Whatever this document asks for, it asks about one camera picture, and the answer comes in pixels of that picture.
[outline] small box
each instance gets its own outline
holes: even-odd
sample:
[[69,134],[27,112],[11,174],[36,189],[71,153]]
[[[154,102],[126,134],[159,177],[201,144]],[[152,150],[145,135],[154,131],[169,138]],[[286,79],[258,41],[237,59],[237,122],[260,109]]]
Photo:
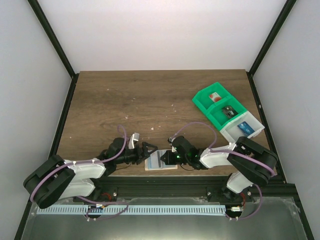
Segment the small box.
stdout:
[[216,103],[216,102],[218,102],[219,100],[222,99],[222,97],[221,97],[217,92],[211,93],[211,94],[209,95],[209,98],[210,98],[214,103]]

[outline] green storage bin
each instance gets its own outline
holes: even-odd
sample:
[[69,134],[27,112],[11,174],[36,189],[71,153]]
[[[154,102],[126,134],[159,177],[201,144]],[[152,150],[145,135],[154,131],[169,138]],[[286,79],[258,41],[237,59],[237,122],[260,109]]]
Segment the green storage bin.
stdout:
[[[219,94],[221,100],[213,102],[209,97],[213,93]],[[229,143],[235,143],[239,137],[245,136],[238,127],[243,122],[246,122],[254,130],[254,133],[246,136],[248,138],[257,136],[265,128],[218,82],[200,90],[192,101]],[[238,114],[229,119],[222,110],[226,106],[233,107]]]
[[[218,93],[221,100],[213,102],[209,97],[210,94]],[[192,99],[194,104],[203,112],[203,114],[212,122],[212,124],[220,131],[241,114],[244,114],[247,109],[232,96],[219,82],[216,82],[202,90],[200,90]],[[238,115],[229,119],[223,113],[222,108],[231,106],[236,110]]]

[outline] wooden tabletop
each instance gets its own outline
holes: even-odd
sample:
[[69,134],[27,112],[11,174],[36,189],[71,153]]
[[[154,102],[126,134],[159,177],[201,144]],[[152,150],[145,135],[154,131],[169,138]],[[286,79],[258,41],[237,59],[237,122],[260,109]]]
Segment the wooden tabletop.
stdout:
[[[195,94],[221,83],[243,106],[260,120],[245,70],[155,70],[155,71],[83,71],[76,84],[58,152],[63,159],[87,160],[107,149],[119,137],[117,125],[127,133],[140,134],[140,141],[169,149],[167,138],[190,122],[212,125],[192,102]],[[215,147],[227,145],[217,132]],[[206,148],[214,140],[205,126],[192,125],[182,135],[196,148]],[[262,131],[254,141],[268,148]],[[208,170],[145,171],[145,164],[132,165],[112,175],[229,175],[233,166]]]

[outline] black item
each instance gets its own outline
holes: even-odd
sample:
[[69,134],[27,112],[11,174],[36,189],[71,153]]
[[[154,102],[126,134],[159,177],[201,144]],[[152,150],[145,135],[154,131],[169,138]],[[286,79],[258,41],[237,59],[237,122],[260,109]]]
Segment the black item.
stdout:
[[228,119],[232,119],[238,115],[237,111],[232,106],[223,107],[222,112],[228,117]]
[[168,150],[160,157],[165,165],[190,165],[195,170],[207,170],[200,162],[200,155],[203,149],[196,149],[195,146],[185,139],[184,136],[178,136],[173,141],[168,139],[175,152]]
[[50,23],[48,22],[48,19],[46,15],[44,14],[39,2],[37,0],[28,0],[31,8],[33,9],[36,17],[38,18],[39,22],[41,23],[45,33],[49,37],[56,53],[60,57],[65,69],[69,73],[70,77],[73,79],[76,76],[75,71],[73,70],[64,50],[62,49],[57,36],[55,35],[53,29],[50,26]]
[[262,45],[262,48],[258,55],[256,56],[256,59],[253,62],[252,67],[250,68],[250,75],[255,75],[256,71],[258,70],[260,64],[262,63],[265,55],[267,54],[269,48],[271,47],[272,43],[274,42],[276,36],[278,35],[278,32],[280,31],[282,25],[285,23],[289,13],[291,12],[291,9],[294,7],[297,0],[287,0],[276,19],[269,35],[266,37],[266,40],[264,44]]
[[[244,155],[252,155],[251,158],[258,160],[271,169],[276,166],[278,161],[278,156],[275,153],[245,136],[238,138],[233,151]],[[271,173],[264,167],[234,154],[229,154],[227,160],[250,182],[260,187],[268,184]]]
[[[120,152],[121,148],[124,145],[124,138],[117,137],[113,140],[113,142],[109,145],[108,149],[103,150],[99,156],[96,158],[99,160],[109,159],[115,156]],[[109,176],[117,169],[118,164],[140,164],[144,160],[150,157],[155,151],[158,150],[158,147],[152,144],[149,144],[145,141],[142,142],[142,147],[139,147],[139,144],[136,143],[134,145],[134,149],[129,149],[126,146],[123,152],[116,159],[104,162],[104,166],[106,168],[103,176]]]
[[180,164],[180,167],[181,167],[182,169],[186,170],[186,171],[194,171],[194,169],[186,169],[186,168],[184,168],[182,164]]
[[[268,125],[268,122],[267,122],[267,118],[266,118],[265,112],[264,112],[264,108],[261,105],[261,101],[260,101],[260,98],[259,98],[259,94],[258,94],[256,85],[255,85],[255,81],[254,81],[252,75],[250,75],[248,72],[246,74],[247,74],[248,79],[249,79],[249,84],[250,84],[250,87],[251,87],[251,90],[252,90],[252,94],[253,94],[253,97],[254,97],[254,100],[255,100],[256,107],[257,107],[258,112],[259,112],[261,123],[264,126],[264,133],[265,133],[265,137],[266,137],[266,140],[268,142],[269,148],[270,148],[270,150],[272,152],[274,152],[276,155],[278,155],[277,149],[276,149],[276,145],[275,145],[274,139],[272,138],[271,131],[270,131],[270,128],[269,128],[269,125]],[[285,172],[284,172],[284,170],[283,170],[283,168],[281,166],[281,162],[280,161],[277,161],[277,163],[275,165],[275,169],[276,169],[277,175],[274,176],[273,179],[279,179],[280,181],[286,183],[287,180],[286,180]]]
[[[51,156],[24,180],[23,186],[31,194],[45,176],[52,172],[57,165],[62,164],[64,164],[64,160],[59,155]],[[65,167],[56,173],[56,177],[52,176],[45,181],[33,198],[39,208],[45,209],[54,204],[75,175],[72,169]]]
[[78,78],[79,78],[79,73],[77,73],[75,75],[75,77],[71,80],[70,87],[69,87],[68,93],[66,95],[66,99],[65,99],[64,105],[63,105],[61,117],[59,119],[58,127],[57,127],[55,135],[54,135],[54,139],[53,139],[53,143],[52,143],[51,150],[50,150],[50,153],[49,153],[49,157],[51,157],[52,155],[56,155],[57,154],[59,143],[60,143],[61,136],[62,136],[62,132],[63,132],[64,127],[65,127],[65,123],[66,123],[66,120],[67,120],[67,116],[68,116],[69,108],[70,108],[70,105],[71,105],[71,101],[72,101],[72,98],[74,96],[74,92],[75,92],[75,89],[76,89],[76,84],[77,84]]

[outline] purple cable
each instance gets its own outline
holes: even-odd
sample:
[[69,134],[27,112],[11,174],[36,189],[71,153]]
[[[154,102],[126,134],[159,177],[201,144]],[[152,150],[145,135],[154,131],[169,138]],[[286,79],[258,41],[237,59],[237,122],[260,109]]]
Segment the purple cable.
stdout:
[[210,149],[210,152],[211,152],[211,153],[227,153],[227,154],[233,154],[233,155],[242,157],[243,159],[247,159],[247,160],[249,160],[250,162],[253,162],[253,163],[255,163],[255,164],[257,164],[257,165],[260,165],[261,167],[267,169],[267,170],[271,173],[271,177],[277,175],[277,174],[275,173],[275,171],[274,171],[271,167],[269,167],[268,165],[265,165],[264,163],[262,163],[262,162],[260,162],[260,161],[258,161],[258,160],[255,160],[254,158],[249,157],[249,156],[247,156],[247,155],[241,154],[241,153],[239,153],[239,152],[231,151],[231,150],[227,150],[227,149],[226,149],[226,150],[212,150],[212,149]]
[[[261,208],[261,206],[262,206],[262,192],[261,192],[260,187],[259,187],[257,184],[255,184],[255,186],[256,186],[256,188],[258,189],[259,195],[260,195],[259,205],[258,205],[257,209],[256,209],[253,213],[251,213],[250,215],[245,216],[245,217],[240,217],[240,218],[238,218],[238,220],[245,220],[245,219],[251,218],[251,217],[253,217],[254,215],[256,215],[257,212],[260,210],[260,208]],[[227,214],[225,214],[225,216],[226,216],[228,219],[231,219],[231,220],[234,219],[234,220],[236,220],[236,218],[229,217]]]
[[190,126],[190,125],[192,125],[192,124],[205,125],[205,126],[207,126],[208,128],[210,128],[210,129],[213,131],[213,133],[214,133],[214,141],[213,141],[213,143],[210,144],[210,146],[208,146],[208,149],[210,149],[210,152],[211,152],[211,153],[227,153],[227,154],[237,155],[237,156],[239,156],[239,157],[242,157],[242,158],[244,158],[244,159],[247,159],[247,160],[249,160],[249,161],[251,161],[251,162],[253,162],[253,163],[257,164],[257,165],[260,165],[261,167],[267,169],[267,170],[271,173],[271,177],[277,175],[277,174],[275,173],[275,171],[274,171],[271,167],[269,167],[268,165],[266,165],[266,164],[264,164],[264,163],[262,163],[262,162],[260,162],[260,161],[258,161],[258,160],[255,160],[255,159],[253,159],[253,158],[251,158],[251,157],[249,157],[249,156],[246,156],[246,155],[244,155],[244,154],[238,153],[238,152],[236,152],[236,151],[231,151],[231,150],[212,150],[212,149],[211,149],[212,146],[217,142],[217,134],[216,134],[216,131],[213,129],[213,127],[211,127],[210,125],[208,125],[208,124],[206,124],[206,123],[204,123],[204,122],[201,122],[201,121],[193,121],[193,122],[190,122],[190,123],[184,125],[184,126],[183,126],[179,131],[177,131],[171,138],[174,138],[174,137],[175,137],[176,135],[178,135],[178,133],[180,133],[183,129],[185,129],[186,127],[188,127],[188,126]]
[[210,146],[209,146],[208,148],[210,149],[213,145],[215,145],[215,143],[216,143],[216,141],[217,141],[216,131],[214,130],[214,128],[213,128],[212,126],[210,126],[210,125],[208,125],[208,124],[206,124],[206,123],[204,123],[204,122],[201,122],[201,121],[193,121],[193,122],[190,122],[190,123],[184,125],[184,126],[183,126],[179,131],[177,131],[171,138],[174,138],[174,137],[177,136],[178,133],[180,133],[183,129],[185,129],[186,127],[189,127],[189,126],[192,125],[192,124],[201,124],[201,125],[205,125],[205,126],[207,126],[208,128],[210,128],[210,129],[212,130],[212,132],[214,133],[214,141],[213,141],[213,143],[210,144]]
[[[114,214],[112,216],[108,216],[108,217],[104,217],[104,218],[96,218],[97,220],[107,220],[107,219],[115,218],[115,217],[119,216],[120,214],[124,213],[125,211],[127,211],[128,208],[129,208],[129,204],[126,203],[126,202],[117,202],[117,201],[115,201],[115,202],[108,202],[108,201],[98,202],[98,201],[89,200],[89,199],[87,199],[87,198],[85,198],[83,196],[78,196],[78,198],[83,200],[83,201],[86,201],[86,202],[88,202],[90,204],[102,204],[102,205],[105,205],[105,206],[109,206],[109,205],[126,205],[125,209],[121,210],[120,212],[118,212],[118,213],[116,213],[116,214]],[[95,207],[95,208],[89,209],[85,214],[86,218],[89,218],[88,214],[91,211],[95,210],[95,209],[100,209],[100,208]]]
[[[122,126],[122,125],[119,125],[119,126],[118,126],[118,129],[119,129],[119,127],[121,127],[122,130],[123,130],[123,132],[124,132],[124,139],[127,139],[127,132],[126,132],[125,127]],[[124,141],[121,150],[120,150],[116,155],[114,155],[113,157],[110,157],[110,158],[108,158],[108,159],[102,160],[101,163],[109,162],[109,161],[117,158],[117,157],[123,152],[123,150],[125,149],[126,144],[127,144],[126,141]],[[77,161],[75,164],[76,164],[76,165],[81,165],[81,164],[88,164],[88,163],[92,163],[92,160]],[[35,197],[37,191],[39,190],[39,188],[45,183],[45,181],[47,181],[51,176],[53,176],[55,173],[59,172],[61,169],[64,169],[64,168],[66,168],[66,167],[68,167],[68,166],[72,166],[72,165],[74,165],[73,162],[70,162],[70,163],[61,165],[61,166],[59,166],[58,168],[56,168],[55,170],[53,170],[52,172],[50,172],[47,176],[45,176],[45,177],[39,182],[39,184],[34,188],[33,192],[31,193],[31,196],[30,196],[30,201],[31,201],[32,203],[35,201],[35,200],[34,200],[34,197]]]

